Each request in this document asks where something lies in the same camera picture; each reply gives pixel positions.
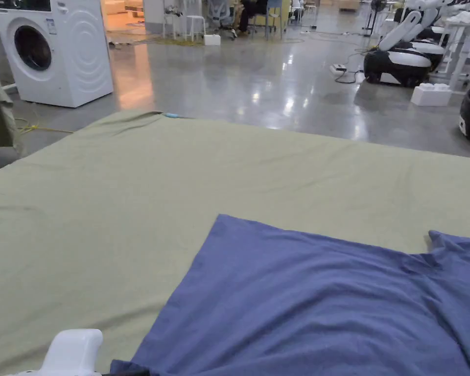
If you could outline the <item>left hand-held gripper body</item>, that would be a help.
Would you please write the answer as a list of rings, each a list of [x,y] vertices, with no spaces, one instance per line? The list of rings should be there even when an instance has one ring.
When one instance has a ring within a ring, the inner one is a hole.
[[[95,371],[103,334],[97,329],[70,329],[51,341],[39,370],[21,372],[23,376],[99,376]]]

